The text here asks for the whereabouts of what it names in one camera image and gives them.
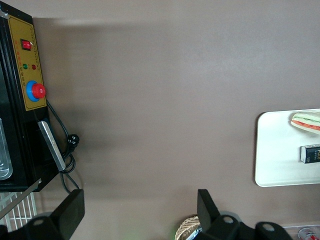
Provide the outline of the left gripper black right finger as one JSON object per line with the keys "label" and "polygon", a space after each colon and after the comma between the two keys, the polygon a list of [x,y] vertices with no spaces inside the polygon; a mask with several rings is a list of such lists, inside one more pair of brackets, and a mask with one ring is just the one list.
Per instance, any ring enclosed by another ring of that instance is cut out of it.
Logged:
{"label": "left gripper black right finger", "polygon": [[198,240],[236,240],[240,230],[239,221],[229,214],[221,214],[207,189],[197,192],[197,216],[202,232]]}

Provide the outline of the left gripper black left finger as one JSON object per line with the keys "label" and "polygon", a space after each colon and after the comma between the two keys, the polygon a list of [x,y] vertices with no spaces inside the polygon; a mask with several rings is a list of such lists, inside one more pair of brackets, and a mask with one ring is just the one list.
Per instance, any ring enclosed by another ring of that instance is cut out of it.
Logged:
{"label": "left gripper black left finger", "polygon": [[85,215],[82,189],[73,190],[50,214],[38,215],[25,227],[28,240],[69,240]]}

